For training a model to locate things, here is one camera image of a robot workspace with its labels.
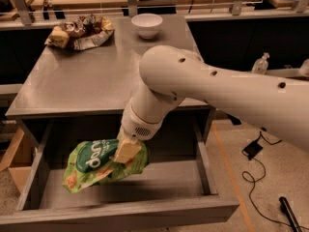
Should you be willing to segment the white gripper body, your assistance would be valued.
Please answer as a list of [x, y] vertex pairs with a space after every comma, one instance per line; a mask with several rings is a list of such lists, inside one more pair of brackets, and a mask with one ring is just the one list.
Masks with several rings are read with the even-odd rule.
[[163, 122], [162, 116], [141, 118], [129, 103], [123, 113], [122, 129], [124, 133], [133, 139], [141, 141], [152, 139], [160, 129]]

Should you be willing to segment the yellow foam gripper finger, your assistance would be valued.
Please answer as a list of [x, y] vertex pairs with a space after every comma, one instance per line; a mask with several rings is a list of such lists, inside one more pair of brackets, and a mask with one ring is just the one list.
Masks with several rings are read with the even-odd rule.
[[132, 138], [123, 131], [119, 132], [117, 139], [119, 142], [115, 155], [113, 156], [115, 162], [128, 162], [133, 159], [142, 148], [138, 139]]

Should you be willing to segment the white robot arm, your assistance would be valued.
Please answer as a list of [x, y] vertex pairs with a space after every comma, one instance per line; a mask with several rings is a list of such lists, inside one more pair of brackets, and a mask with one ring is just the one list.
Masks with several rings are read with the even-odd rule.
[[154, 137], [167, 113], [185, 98], [205, 102], [309, 150], [306, 81], [219, 69], [168, 45], [147, 50], [139, 74], [142, 82], [124, 110], [115, 162], [133, 159], [141, 143]]

